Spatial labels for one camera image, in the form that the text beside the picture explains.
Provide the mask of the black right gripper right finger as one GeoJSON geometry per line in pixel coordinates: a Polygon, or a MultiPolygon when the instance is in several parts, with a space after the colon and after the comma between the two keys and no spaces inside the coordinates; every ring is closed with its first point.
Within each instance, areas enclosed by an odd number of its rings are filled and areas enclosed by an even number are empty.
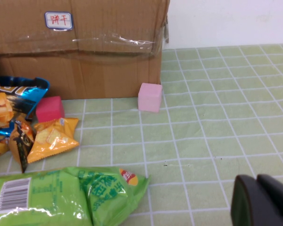
{"type": "Polygon", "coordinates": [[[283,216],[283,184],[266,174],[257,175],[257,181],[283,216]]]}

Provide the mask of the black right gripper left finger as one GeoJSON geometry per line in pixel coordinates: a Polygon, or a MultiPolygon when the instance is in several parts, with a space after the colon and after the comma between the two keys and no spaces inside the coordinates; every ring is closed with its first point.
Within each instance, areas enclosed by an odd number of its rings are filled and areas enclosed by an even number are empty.
{"type": "Polygon", "coordinates": [[[257,178],[237,175],[234,182],[231,220],[234,226],[283,226],[283,216],[257,178]]]}

